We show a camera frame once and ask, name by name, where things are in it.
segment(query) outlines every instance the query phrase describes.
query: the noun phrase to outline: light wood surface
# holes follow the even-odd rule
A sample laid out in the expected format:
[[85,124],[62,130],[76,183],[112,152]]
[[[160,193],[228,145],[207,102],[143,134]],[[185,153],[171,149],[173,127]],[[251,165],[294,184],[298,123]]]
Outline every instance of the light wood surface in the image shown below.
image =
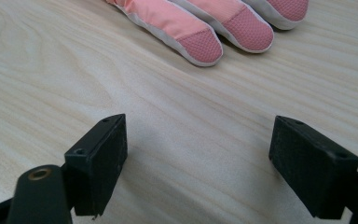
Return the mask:
[[358,1],[310,0],[261,55],[223,43],[199,68],[104,1],[0,0],[0,202],[125,113],[129,157],[95,223],[348,223],[311,217],[268,153],[283,115],[358,155]]

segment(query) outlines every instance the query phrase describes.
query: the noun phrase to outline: wooden table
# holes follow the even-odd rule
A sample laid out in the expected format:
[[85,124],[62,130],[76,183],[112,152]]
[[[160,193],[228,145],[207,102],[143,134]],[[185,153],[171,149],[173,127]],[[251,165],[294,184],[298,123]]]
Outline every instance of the wooden table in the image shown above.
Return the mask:
[[261,55],[223,43],[200,68],[104,1],[0,1],[0,202],[125,113],[129,157],[96,223],[348,223],[311,217],[268,153],[283,115],[358,155],[358,1],[310,0]]

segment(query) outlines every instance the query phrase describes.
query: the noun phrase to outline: pink fingertip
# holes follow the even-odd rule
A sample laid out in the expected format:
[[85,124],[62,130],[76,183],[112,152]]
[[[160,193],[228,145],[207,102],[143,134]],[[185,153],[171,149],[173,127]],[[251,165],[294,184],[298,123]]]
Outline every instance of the pink fingertip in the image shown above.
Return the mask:
[[195,60],[202,63],[214,63],[223,50],[210,29],[185,36],[177,40]]
[[247,7],[231,20],[223,22],[223,26],[235,36],[240,45],[254,52],[267,50],[274,38],[271,27],[260,21]]
[[287,20],[301,21],[307,14],[309,0],[268,0],[268,2]]

